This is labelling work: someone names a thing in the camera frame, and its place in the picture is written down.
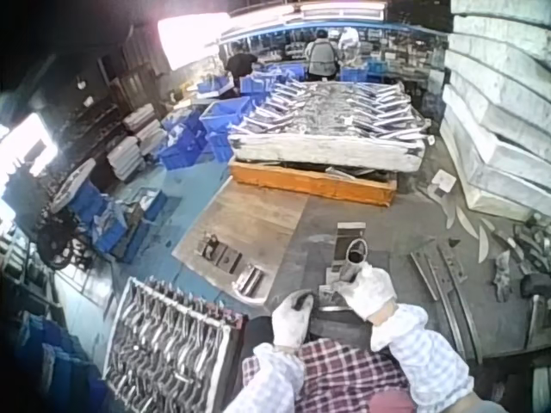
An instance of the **black shirt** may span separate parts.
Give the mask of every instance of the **black shirt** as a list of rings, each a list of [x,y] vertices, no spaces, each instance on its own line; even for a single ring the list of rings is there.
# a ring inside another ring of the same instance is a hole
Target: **black shirt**
[[[226,69],[232,73],[233,82],[239,85],[239,78],[252,73],[252,64],[256,63],[258,58],[250,53],[238,53],[229,58]]]

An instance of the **checkered sleeve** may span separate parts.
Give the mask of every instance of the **checkered sleeve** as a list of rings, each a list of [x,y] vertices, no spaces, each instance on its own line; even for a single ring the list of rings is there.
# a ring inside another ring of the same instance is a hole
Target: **checkered sleeve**
[[[225,413],[294,412],[294,400],[304,383],[304,364],[271,344],[255,347],[260,370],[227,407]]]
[[[371,348],[390,348],[410,382],[418,412],[439,412],[472,392],[474,381],[446,339],[424,329],[427,320],[421,307],[399,305],[385,323],[373,328]]]

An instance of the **wooden pallet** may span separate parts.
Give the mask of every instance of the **wooden pallet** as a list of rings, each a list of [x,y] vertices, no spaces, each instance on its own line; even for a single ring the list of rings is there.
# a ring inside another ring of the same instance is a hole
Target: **wooden pallet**
[[[237,182],[383,207],[390,206],[397,187],[396,174],[391,174],[388,182],[346,180],[324,172],[243,163],[235,158],[229,167]]]

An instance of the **workbench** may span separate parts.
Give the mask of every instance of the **workbench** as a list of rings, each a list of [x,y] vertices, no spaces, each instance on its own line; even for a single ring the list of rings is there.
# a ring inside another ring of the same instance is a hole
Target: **workbench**
[[[325,269],[333,258],[337,223],[365,222],[368,261],[389,272],[400,303],[421,305],[429,313],[428,328],[440,331],[453,345],[442,303],[433,301],[408,255],[434,237],[445,242],[455,238],[459,240],[454,247],[455,255],[468,277],[461,288],[474,316],[484,358],[525,352],[530,302],[520,297],[522,277],[518,266],[511,258],[512,294],[507,302],[499,303],[492,280],[494,259],[503,251],[502,248],[490,237],[490,253],[478,264],[478,240],[463,229],[458,219],[450,230],[446,230],[441,207],[418,190],[426,188],[439,169],[456,176],[440,139],[428,149],[419,172],[399,176],[399,193],[390,207],[330,200],[229,181],[177,245],[173,256],[236,297],[231,283],[237,275],[220,271],[195,253],[204,233],[216,233],[220,241],[243,252],[267,272],[260,293],[264,299],[257,303],[254,312],[268,314],[292,291],[312,288],[317,292],[318,286],[325,284]],[[476,230],[480,217],[485,217],[498,229],[512,235],[514,221],[467,209],[459,181],[452,195]],[[446,270],[443,262],[437,264],[441,271]],[[454,293],[450,294],[450,301],[467,358],[473,359],[474,352]],[[546,347],[551,347],[551,337],[538,342],[531,350]]]

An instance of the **white glove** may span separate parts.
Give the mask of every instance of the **white glove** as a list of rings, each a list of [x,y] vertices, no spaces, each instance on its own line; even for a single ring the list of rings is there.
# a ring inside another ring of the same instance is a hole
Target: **white glove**
[[[386,302],[396,299],[388,272],[373,268],[364,262],[362,270],[352,283],[338,281],[333,284],[354,312],[364,321],[380,310]]]
[[[309,294],[299,310],[293,307],[297,299],[303,297],[308,291],[299,290],[290,293],[272,314],[274,345],[278,348],[298,350],[304,342],[313,307],[313,296]]]

